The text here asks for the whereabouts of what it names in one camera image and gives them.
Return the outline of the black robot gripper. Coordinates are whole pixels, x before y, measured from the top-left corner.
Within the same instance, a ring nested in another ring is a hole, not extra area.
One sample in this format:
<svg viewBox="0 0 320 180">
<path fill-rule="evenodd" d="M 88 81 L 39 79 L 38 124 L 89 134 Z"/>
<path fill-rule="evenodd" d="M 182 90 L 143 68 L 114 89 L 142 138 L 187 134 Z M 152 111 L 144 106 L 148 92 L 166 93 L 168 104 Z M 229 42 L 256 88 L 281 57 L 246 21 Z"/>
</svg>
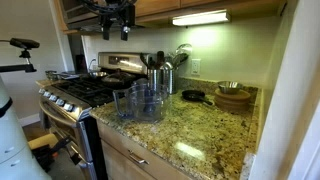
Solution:
<svg viewBox="0 0 320 180">
<path fill-rule="evenodd" d="M 128 40 L 129 27 L 135 24 L 135 2 L 136 0 L 106 0 L 107 5 L 99 10 L 100 24 L 105 26 L 102 28 L 104 40 L 109 40 L 109 27 L 115 22 L 124 25 L 121 28 L 121 39 Z"/>
</svg>

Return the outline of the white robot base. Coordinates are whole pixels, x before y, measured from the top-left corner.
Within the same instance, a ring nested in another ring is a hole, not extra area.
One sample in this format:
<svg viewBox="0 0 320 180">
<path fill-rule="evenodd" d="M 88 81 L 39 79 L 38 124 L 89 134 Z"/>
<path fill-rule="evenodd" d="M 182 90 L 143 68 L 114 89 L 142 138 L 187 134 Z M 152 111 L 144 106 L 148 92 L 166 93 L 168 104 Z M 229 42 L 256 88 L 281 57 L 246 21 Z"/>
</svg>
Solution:
<svg viewBox="0 0 320 180">
<path fill-rule="evenodd" d="M 51 180 L 33 156 L 0 78 L 0 180 Z"/>
</svg>

